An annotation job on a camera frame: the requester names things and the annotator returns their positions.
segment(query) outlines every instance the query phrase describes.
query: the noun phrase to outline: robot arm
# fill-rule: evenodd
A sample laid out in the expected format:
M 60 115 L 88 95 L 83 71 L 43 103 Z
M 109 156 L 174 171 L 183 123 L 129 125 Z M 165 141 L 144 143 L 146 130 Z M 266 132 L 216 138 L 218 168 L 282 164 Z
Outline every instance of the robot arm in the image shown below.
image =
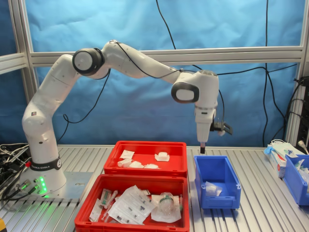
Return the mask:
M 218 76 L 205 70 L 194 74 L 181 72 L 130 46 L 110 41 L 102 50 L 83 49 L 73 56 L 62 55 L 51 67 L 25 110 L 22 124 L 32 161 L 31 170 L 21 176 L 21 181 L 23 179 L 35 181 L 44 176 L 47 188 L 40 186 L 38 195 L 55 191 L 66 183 L 52 125 L 54 112 L 65 100 L 80 76 L 100 79 L 108 73 L 109 69 L 116 69 L 133 78 L 146 76 L 160 78 L 173 84 L 171 95 L 175 101 L 194 102 L 197 140 L 201 143 L 201 153 L 205 152 L 205 144 L 211 126 L 213 129 L 213 119 L 216 114 Z

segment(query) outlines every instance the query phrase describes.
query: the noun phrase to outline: power cable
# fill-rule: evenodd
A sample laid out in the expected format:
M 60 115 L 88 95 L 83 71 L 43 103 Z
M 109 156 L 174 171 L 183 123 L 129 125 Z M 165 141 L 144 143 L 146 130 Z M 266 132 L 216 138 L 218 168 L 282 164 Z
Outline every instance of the power cable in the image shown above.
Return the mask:
M 66 114 L 63 115 L 64 120 L 67 122 L 67 126 L 66 126 L 66 129 L 64 130 L 62 136 L 57 140 L 57 143 L 59 143 L 59 141 L 62 139 L 62 137 L 63 137 L 63 136 L 65 135 L 65 133 L 67 132 L 69 123 L 72 123 L 72 124 L 80 123 L 80 122 L 82 122 L 86 117 L 88 117 L 88 115 L 91 113 L 91 111 L 93 111 L 93 109 L 96 107 L 96 105 L 97 105 L 97 103 L 98 103 L 98 100 L 99 100 L 99 98 L 100 98 L 100 96 L 101 96 L 101 94 L 102 94 L 102 92 L 103 92 L 103 90 L 104 90 L 104 88 L 105 88 L 105 85 L 106 85 L 106 83 L 107 83 L 107 80 L 108 80 L 108 78 L 110 77 L 110 73 L 111 73 L 111 69 L 108 70 L 107 78 L 106 78 L 106 80 L 105 80 L 105 83 L 104 83 L 104 85 L 103 85 L 103 88 L 102 88 L 100 94 L 98 95 L 98 98 L 97 98 L 97 100 L 96 100 L 96 103 L 95 103 L 94 106 L 90 109 L 90 111 L 86 114 L 85 117 L 83 117 L 81 120 L 79 120 L 79 121 L 77 121 L 77 122 L 72 122 L 72 121 L 69 121 L 69 117 L 68 117 Z
M 171 39 L 171 41 L 172 41 L 172 43 L 173 43 L 173 47 L 174 47 L 174 49 L 176 49 L 176 46 L 175 46 L 173 37 L 172 37 L 172 35 L 171 35 L 171 33 L 170 33 L 170 30 L 169 30 L 169 26 L 168 26 L 166 20 L 164 19 L 163 15 L 162 15 L 162 13 L 161 13 L 161 10 L 160 10 L 159 4 L 158 4 L 158 0 L 156 0 L 156 4 L 157 4 L 157 7 L 158 7 L 158 11 L 159 11 L 159 13 L 160 13 L 160 15 L 161 15 L 161 17 L 162 17 L 162 19 L 163 19 L 163 21 L 164 21 L 164 23 L 165 23 L 167 29 L 168 29 L 170 39 Z M 266 28 L 265 28 L 265 37 L 266 37 L 265 46 L 267 46 L 267 43 L 268 43 L 268 0 L 267 0 L 267 4 L 266 4 Z M 295 66 L 295 65 L 296 65 L 296 64 L 290 65 L 290 66 L 288 66 L 288 67 L 280 68 L 280 69 L 277 69 L 277 70 L 273 70 L 273 71 L 271 71 L 271 72 L 278 71 L 278 70 L 282 70 L 282 69 L 286 69 L 286 68 L 289 68 L 289 67 L 292 67 L 292 66 Z M 201 70 L 201 68 L 200 68 L 199 66 L 197 66 L 197 65 L 193 65 L 193 66 Z M 271 78 L 270 78 L 270 75 L 269 75 L 270 72 L 268 72 L 268 70 L 267 70 L 267 63 L 265 64 L 265 67 L 256 67 L 256 68 L 253 68 L 253 69 L 243 70 L 243 71 L 240 71 L 240 72 L 231 72 L 231 73 L 230 73 L 230 72 L 226 72 L 226 73 L 220 73 L 220 74 L 218 74 L 218 75 L 236 74 L 236 73 L 242 73 L 242 72 L 244 73 L 244 72 L 248 72 L 248 71 L 255 70 L 255 69 L 260 69 L 260 68 L 263 68 L 263 69 L 265 70 L 265 72 L 266 72 L 266 74 L 265 74 L 265 75 L 266 75 L 266 78 L 265 78 L 266 80 L 265 80 L 265 87 L 264 87 L 264 93 L 263 93 L 263 107 L 264 107 L 264 112 L 265 112 L 265 116 L 266 116 L 266 124 L 265 124 L 264 131 L 263 131 L 263 146 L 264 146 L 264 136 L 265 136 L 265 131 L 266 131 L 267 123 L 268 123 L 268 116 L 267 116 L 266 106 L 265 106 L 265 95 L 266 95 L 266 87 L 267 87 L 267 78 L 268 78 L 269 81 L 270 81 L 271 90 L 272 90 L 272 94 L 273 94 L 273 102 L 274 102 L 274 104 L 275 104 L 275 107 L 276 107 L 277 110 L 279 111 L 279 113 L 282 115 L 283 120 L 284 120 L 284 123 L 285 123 L 285 117 L 284 117 L 283 113 L 281 112 L 281 110 L 278 108 L 278 106 L 277 106 L 277 104 L 276 104 L 276 101 L 275 101 L 273 84 L 272 84 L 272 81 L 271 81 Z

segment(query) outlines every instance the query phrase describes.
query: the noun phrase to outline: aluminum frame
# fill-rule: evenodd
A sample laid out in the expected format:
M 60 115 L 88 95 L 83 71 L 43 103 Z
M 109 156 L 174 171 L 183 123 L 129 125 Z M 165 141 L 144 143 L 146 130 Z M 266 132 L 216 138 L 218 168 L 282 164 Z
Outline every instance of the aluminum frame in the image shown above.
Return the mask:
M 21 69 L 26 100 L 29 102 L 39 87 L 35 67 L 50 67 L 63 54 L 74 52 L 34 52 L 29 30 L 25 0 L 8 0 L 14 28 L 17 54 L 0 57 L 0 74 Z M 298 62 L 296 78 L 309 74 L 308 20 L 309 0 L 305 2 L 300 46 L 205 48 L 181 50 L 141 51 L 167 65 L 280 63 Z M 300 87 L 296 98 L 304 98 L 305 88 Z M 302 102 L 294 101 L 292 110 L 300 114 Z M 296 144 L 300 119 L 291 115 L 286 140 Z

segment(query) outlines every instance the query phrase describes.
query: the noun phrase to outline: metal table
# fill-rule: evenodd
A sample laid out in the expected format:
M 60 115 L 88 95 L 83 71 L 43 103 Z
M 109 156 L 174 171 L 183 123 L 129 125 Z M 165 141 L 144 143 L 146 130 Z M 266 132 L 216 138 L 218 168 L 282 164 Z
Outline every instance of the metal table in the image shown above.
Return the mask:
M 9 232 L 72 232 L 74 218 L 103 166 L 111 145 L 60 145 L 65 171 L 93 172 L 82 201 L 63 202 L 19 200 L 0 209 L 0 218 Z M 192 232 L 305 232 L 309 231 L 309 207 L 299 207 L 284 181 L 268 162 L 262 148 L 208 147 L 206 153 L 226 155 L 241 182 L 238 210 L 201 210 L 195 187 L 194 155 L 198 147 L 188 147 L 190 231 Z

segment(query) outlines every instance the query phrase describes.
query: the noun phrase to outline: plastic bag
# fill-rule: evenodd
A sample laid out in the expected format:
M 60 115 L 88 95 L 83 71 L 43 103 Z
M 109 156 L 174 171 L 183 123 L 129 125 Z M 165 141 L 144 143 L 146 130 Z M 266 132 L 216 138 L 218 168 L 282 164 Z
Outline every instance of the plastic bag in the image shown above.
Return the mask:
M 296 169 L 299 171 L 301 164 L 304 162 L 304 159 L 300 160 L 295 164 Z
M 299 174 L 304 179 L 304 181 L 307 182 L 307 185 L 309 186 L 309 174 L 305 173 L 303 170 L 299 169 Z
M 220 186 L 216 186 L 208 181 L 205 183 L 206 196 L 208 197 L 218 197 L 222 192 L 222 188 Z
M 101 199 L 100 199 L 102 206 L 105 206 L 107 204 L 107 201 L 109 200 L 111 195 L 112 195 L 112 191 L 105 189 L 105 188 L 103 189 L 103 192 L 101 194 Z
M 175 197 L 169 192 L 161 193 L 159 206 L 151 212 L 151 219 L 167 223 L 181 219 L 179 198 L 174 199 Z

